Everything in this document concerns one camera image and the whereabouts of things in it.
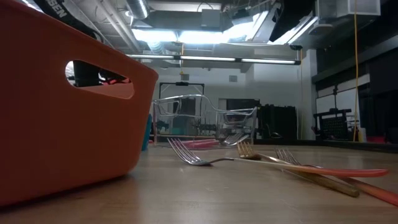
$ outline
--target gold fork handle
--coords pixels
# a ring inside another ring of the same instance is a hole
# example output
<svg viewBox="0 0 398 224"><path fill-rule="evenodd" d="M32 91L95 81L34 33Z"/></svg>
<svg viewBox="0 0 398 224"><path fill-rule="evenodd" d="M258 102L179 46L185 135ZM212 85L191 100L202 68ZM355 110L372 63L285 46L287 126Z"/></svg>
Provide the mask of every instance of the gold fork handle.
<svg viewBox="0 0 398 224"><path fill-rule="evenodd" d="M266 159L266 160L271 161L271 162L289 164L288 162L285 162L285 161L268 158L268 156L266 156L266 155L262 155L262 154L258 154L258 155L261 156L263 159ZM292 172L293 174L296 174L296 175L304 177L304 178L306 178L308 180L311 180L311 181L315 182L318 185L321 185L321 186L327 187L329 189L341 192L341 193L349 195L351 197L358 197L359 196L359 190L356 189L355 187L352 187L352 186L346 185L346 184L342 184L340 182L337 182L337 181L332 180L330 178L327 178L325 176L322 176L322 175L319 175L319 174L311 174L311 173L307 173L307 172L300 172L300 171L296 171L296 170L289 170L289 172Z"/></svg>

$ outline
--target table surface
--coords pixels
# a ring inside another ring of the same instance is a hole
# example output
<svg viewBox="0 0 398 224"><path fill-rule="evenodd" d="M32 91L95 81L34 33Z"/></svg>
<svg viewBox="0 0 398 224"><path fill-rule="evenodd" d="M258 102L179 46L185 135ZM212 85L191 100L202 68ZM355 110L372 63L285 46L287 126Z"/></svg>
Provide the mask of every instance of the table surface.
<svg viewBox="0 0 398 224"><path fill-rule="evenodd" d="M274 156L273 146L255 146ZM289 146L303 164L388 168L361 179L398 193L398 154ZM204 159L234 149L195 151ZM150 147L114 180L0 210L0 223L397 223L398 208L366 194L351 198L279 169L231 161L189 166L169 147Z"/></svg>

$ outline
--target teal object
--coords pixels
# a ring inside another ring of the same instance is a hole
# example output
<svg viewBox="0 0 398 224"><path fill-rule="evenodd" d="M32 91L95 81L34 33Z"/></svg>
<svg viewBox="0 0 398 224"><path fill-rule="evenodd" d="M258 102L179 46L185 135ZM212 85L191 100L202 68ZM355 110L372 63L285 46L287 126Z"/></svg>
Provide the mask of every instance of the teal object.
<svg viewBox="0 0 398 224"><path fill-rule="evenodd" d="M144 142L142 143L141 151L145 151L148 148L148 141L150 135L150 128L152 127L152 115L148 115L147 126L145 128Z"/></svg>

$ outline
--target orange plastic basket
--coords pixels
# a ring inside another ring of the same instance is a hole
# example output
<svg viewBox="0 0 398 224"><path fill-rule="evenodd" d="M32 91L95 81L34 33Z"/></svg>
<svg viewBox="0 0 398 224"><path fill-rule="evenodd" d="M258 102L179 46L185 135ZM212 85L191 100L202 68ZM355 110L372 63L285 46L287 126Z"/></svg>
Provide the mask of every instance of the orange plastic basket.
<svg viewBox="0 0 398 224"><path fill-rule="evenodd" d="M131 170L156 72L21 3L0 1L0 15L0 205ZM117 95L124 85L87 88L93 92L71 86L65 78L71 60L130 78L133 96L98 94Z"/></svg>

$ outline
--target gold fork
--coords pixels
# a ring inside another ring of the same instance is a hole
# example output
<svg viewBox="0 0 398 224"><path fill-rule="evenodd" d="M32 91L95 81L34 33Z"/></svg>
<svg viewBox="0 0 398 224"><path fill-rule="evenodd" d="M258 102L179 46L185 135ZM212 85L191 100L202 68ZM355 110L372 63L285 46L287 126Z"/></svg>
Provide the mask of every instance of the gold fork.
<svg viewBox="0 0 398 224"><path fill-rule="evenodd" d="M254 152L254 150L251 148L251 146L247 142L241 142L238 144L238 153L239 153L240 158L242 158L242 159L250 159L250 160L265 159L268 161L277 162L277 163L281 163L281 164L291 164L289 162L286 162L286 161L283 161L283 160L280 160L280 159L277 159L277 158L274 158L271 156L256 153L256 152ZM346 185L346 184L342 184L335 180L329 179L325 176L322 176L319 174L310 174L307 172L300 172L300 171L295 171L295 170L289 170L289 172L292 172L296 175L299 175L308 180L311 180L318 185L341 192L341 193L349 195L351 197L359 196L359 190L356 189L355 187L352 187L352 186Z"/></svg>

